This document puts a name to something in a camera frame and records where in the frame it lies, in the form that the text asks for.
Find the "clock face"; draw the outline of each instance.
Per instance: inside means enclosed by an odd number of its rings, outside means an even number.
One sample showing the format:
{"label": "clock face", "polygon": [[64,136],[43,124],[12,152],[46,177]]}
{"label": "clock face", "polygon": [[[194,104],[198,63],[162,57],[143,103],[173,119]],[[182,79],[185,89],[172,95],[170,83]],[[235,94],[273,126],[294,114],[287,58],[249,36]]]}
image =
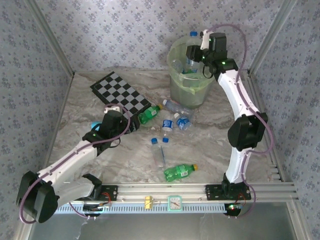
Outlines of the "clock face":
{"label": "clock face", "polygon": [[169,196],[168,198],[169,211],[182,210],[182,199],[180,196]]}

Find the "green soda bottle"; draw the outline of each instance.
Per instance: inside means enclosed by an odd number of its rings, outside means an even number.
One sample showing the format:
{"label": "green soda bottle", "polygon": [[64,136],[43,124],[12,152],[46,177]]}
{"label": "green soda bottle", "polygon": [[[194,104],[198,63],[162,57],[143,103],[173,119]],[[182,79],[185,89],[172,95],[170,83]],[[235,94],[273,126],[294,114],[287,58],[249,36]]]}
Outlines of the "green soda bottle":
{"label": "green soda bottle", "polygon": [[198,170],[197,164],[192,164],[192,165],[181,164],[181,165],[166,169],[164,171],[164,177],[167,182],[172,182],[175,179],[186,178],[196,170]]}
{"label": "green soda bottle", "polygon": [[162,109],[162,105],[148,107],[144,112],[138,115],[141,124],[146,124],[150,119],[153,119],[159,111]]}

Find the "yellow clip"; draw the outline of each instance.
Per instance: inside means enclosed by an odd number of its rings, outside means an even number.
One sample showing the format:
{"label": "yellow clip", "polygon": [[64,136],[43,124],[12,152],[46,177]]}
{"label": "yellow clip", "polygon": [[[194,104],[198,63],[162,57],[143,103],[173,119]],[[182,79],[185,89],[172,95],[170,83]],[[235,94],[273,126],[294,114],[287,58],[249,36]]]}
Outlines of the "yellow clip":
{"label": "yellow clip", "polygon": [[152,209],[153,205],[154,205],[154,198],[152,196],[146,196],[144,198],[144,208]]}

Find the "marble table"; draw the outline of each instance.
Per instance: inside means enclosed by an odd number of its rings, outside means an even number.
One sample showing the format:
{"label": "marble table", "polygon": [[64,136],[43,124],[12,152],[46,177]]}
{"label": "marble table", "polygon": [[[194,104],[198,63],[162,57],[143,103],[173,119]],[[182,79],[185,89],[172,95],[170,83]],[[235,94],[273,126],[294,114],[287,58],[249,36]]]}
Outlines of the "marble table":
{"label": "marble table", "polygon": [[[59,124],[49,164],[68,153],[90,131],[91,122],[101,121],[104,104],[92,93],[90,86],[110,73],[80,72],[75,74],[67,102]],[[170,80],[166,70],[115,69],[151,103],[161,103],[170,98]],[[155,168],[151,154],[151,138],[161,137],[161,126],[167,110],[142,125],[136,132],[121,137],[121,144],[105,150],[96,159],[83,166],[74,178],[91,173],[104,183],[162,183],[163,172]],[[231,155],[227,139],[229,127],[234,116],[226,94],[217,82],[213,83],[205,103],[195,110],[194,131],[185,133],[178,128],[166,149],[166,166],[197,164],[198,171],[177,182],[182,183],[219,183],[226,172]],[[257,150],[266,149],[260,143]],[[268,156],[253,155],[247,168],[250,182],[272,181],[271,162]]]}

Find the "wall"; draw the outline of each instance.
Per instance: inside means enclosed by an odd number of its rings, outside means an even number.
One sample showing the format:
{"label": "wall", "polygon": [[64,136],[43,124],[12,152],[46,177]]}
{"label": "wall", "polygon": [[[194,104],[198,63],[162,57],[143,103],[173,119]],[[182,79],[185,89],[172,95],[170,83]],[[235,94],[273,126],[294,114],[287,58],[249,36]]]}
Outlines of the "wall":
{"label": "wall", "polygon": [[[249,67],[278,12],[280,0],[38,0],[74,71],[111,66],[163,69],[171,44],[190,30],[239,24]],[[228,51],[238,63],[243,41],[231,28]]]}
{"label": "wall", "polygon": [[320,239],[320,2],[298,1],[257,73],[314,239]]}
{"label": "wall", "polygon": [[21,177],[42,168],[70,78],[23,1],[0,1],[0,239],[12,239]]}

